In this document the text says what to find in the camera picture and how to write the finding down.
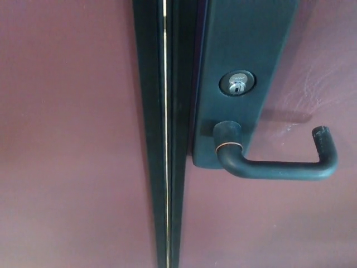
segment lever handle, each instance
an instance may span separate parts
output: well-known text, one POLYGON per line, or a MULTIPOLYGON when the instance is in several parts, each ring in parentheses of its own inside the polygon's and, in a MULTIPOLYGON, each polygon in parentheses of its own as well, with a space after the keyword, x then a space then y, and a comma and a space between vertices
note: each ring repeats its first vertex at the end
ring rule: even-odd
POLYGON ((242 128, 233 121, 215 125, 213 138, 222 167, 231 174, 250 179, 323 180, 331 176, 338 164, 337 151, 328 127, 312 130, 319 162, 252 161, 243 156, 242 128))

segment black door plate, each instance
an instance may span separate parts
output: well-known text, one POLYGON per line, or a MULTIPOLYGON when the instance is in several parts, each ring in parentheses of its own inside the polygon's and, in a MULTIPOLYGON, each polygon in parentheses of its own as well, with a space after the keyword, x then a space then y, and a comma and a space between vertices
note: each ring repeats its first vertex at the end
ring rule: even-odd
POLYGON ((208 0, 203 21, 195 104, 192 158, 201 168, 220 169, 212 137, 221 121, 242 127, 244 152, 259 120, 299 0, 208 0), (235 70, 255 77, 252 90, 228 96, 221 78, 235 70))

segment painted surface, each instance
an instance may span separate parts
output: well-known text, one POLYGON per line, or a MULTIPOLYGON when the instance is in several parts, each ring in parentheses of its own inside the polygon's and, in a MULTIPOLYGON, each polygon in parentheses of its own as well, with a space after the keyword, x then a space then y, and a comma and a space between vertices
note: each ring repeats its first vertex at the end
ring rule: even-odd
POLYGON ((155 267, 130 1, 0 3, 0 267, 155 267))
POLYGON ((248 157, 316 161, 311 130, 340 157, 321 182, 235 178, 187 160, 181 267, 357 265, 357 1, 302 1, 248 157))

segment door frame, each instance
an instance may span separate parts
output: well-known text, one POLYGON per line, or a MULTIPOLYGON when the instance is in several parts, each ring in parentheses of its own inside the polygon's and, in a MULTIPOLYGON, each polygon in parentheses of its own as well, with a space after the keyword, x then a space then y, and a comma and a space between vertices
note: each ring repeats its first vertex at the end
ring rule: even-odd
POLYGON ((168 267, 165 67, 162 0, 133 0, 157 267, 168 267))

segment maroon door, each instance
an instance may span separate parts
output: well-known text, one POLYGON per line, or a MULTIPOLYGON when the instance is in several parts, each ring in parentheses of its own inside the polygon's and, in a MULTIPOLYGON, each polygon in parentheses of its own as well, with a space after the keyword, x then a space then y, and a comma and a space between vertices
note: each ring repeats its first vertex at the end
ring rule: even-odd
POLYGON ((339 168, 320 182, 240 179, 187 159, 180 266, 356 267, 357 2, 302 1, 248 157, 315 161, 331 128, 339 168))
POLYGON ((0 267, 155 267, 130 1, 0 3, 0 267))

